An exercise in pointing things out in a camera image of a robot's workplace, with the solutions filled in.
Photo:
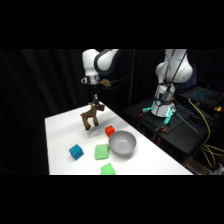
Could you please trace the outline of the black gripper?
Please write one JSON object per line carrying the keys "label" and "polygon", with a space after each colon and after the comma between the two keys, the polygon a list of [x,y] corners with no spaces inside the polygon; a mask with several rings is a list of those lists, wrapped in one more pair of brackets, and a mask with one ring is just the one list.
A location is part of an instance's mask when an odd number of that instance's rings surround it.
{"label": "black gripper", "polygon": [[91,93],[91,95],[93,96],[93,106],[97,106],[99,107],[100,103],[99,103],[99,98],[98,98],[98,94],[100,93],[100,84],[89,84],[89,91]]}

